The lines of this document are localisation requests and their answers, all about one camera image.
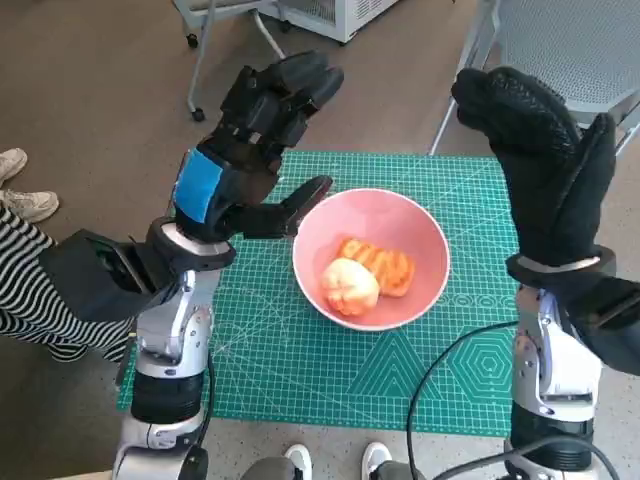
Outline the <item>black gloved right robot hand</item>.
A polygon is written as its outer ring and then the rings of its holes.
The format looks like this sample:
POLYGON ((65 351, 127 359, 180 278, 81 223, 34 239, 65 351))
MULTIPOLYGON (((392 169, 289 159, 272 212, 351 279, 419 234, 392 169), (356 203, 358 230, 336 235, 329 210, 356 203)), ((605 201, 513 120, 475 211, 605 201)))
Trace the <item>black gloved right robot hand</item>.
POLYGON ((520 254, 546 267, 597 256, 616 167, 613 118, 601 113, 581 130, 558 93, 511 67, 463 69, 451 93, 460 123, 487 137, 501 165, 520 254))

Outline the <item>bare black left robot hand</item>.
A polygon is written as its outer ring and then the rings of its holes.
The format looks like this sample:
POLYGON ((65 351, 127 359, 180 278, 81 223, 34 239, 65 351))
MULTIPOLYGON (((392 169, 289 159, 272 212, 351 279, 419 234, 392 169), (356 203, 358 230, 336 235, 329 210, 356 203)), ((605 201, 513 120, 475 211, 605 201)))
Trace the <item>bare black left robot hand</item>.
POLYGON ((317 51, 238 74, 223 100, 216 128, 191 150, 178 176, 175 221, 189 237, 220 242, 237 233, 275 239, 297 232, 298 221, 328 192, 316 176, 278 203, 266 199, 277 185, 283 154, 338 92, 344 72, 317 51))

